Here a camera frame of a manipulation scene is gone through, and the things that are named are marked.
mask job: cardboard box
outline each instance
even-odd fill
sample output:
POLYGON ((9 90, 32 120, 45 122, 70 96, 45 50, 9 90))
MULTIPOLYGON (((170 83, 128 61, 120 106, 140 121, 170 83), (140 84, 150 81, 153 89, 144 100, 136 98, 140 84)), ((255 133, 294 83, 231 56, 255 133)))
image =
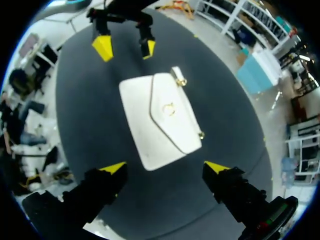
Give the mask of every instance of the cardboard box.
POLYGON ((244 21, 245 24, 247 24, 250 28, 252 28, 255 24, 248 18, 246 17, 245 15, 243 15, 242 13, 240 13, 238 15, 238 17, 244 21))
POLYGON ((263 5, 261 7, 264 9, 267 9, 273 17, 276 17, 279 15, 278 9, 276 9, 274 6, 272 6, 267 1, 262 1, 262 2, 263 2, 263 5))
POLYGON ((240 66, 242 66, 245 63, 245 60, 247 59, 247 55, 241 51, 237 56, 236 56, 236 60, 239 63, 240 66))

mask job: person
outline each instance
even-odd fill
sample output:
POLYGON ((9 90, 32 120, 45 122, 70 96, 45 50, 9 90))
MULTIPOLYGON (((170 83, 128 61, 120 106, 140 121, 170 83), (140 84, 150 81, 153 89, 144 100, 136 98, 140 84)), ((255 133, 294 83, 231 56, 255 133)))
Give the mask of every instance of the person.
POLYGON ((47 143, 47 139, 44 136, 36 136, 25 131, 29 110, 33 110, 38 114, 43 114, 45 105, 32 100, 27 100, 26 103, 21 106, 20 110, 12 110, 6 92, 1 95, 1 120, 5 147, 8 154, 12 154, 10 142, 15 145, 21 144, 28 146, 47 143))

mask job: table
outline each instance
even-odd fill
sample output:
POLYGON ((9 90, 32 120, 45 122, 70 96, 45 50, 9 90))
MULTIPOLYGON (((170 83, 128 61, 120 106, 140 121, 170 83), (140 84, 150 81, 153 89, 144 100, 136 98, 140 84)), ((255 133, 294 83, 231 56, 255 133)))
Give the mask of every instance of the table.
POLYGON ((146 12, 153 16, 156 38, 154 55, 147 60, 130 21, 108 25, 114 51, 109 62, 91 46, 91 26, 63 45, 56 109, 69 166, 79 182, 92 168, 127 162, 127 184, 99 214, 123 238, 237 239, 244 227, 214 200, 202 180, 202 167, 204 160, 238 166, 271 197, 271 166, 258 118, 236 78, 209 48, 168 17, 146 12), (201 149, 183 159, 146 171, 128 127, 119 83, 174 66, 188 80, 184 91, 205 139, 201 149))

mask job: orange object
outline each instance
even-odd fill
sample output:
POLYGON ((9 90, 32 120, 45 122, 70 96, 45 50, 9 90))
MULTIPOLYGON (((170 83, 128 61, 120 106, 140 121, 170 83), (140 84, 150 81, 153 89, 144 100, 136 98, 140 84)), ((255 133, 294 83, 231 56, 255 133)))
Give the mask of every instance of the orange object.
POLYGON ((174 0, 172 1, 171 5, 164 5, 164 6, 156 6, 156 10, 166 10, 166 9, 177 9, 182 11, 187 18, 194 19, 194 10, 190 7, 189 3, 186 1, 181 0, 174 0))

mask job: cable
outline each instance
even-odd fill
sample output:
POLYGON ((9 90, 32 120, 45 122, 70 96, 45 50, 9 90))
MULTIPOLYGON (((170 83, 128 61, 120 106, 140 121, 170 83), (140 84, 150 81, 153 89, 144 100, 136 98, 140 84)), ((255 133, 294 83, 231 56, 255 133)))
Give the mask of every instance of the cable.
POLYGON ((30 176, 30 177, 28 177, 27 179, 26 179, 26 183, 25 184, 22 184, 21 182, 19 182, 19 184, 22 186, 22 187, 24 187, 24 188, 28 188, 29 187, 29 182, 31 181, 31 180, 33 180, 33 179, 36 179, 37 177, 40 177, 40 175, 41 174, 36 174, 36 175, 34 175, 34 176, 30 176))

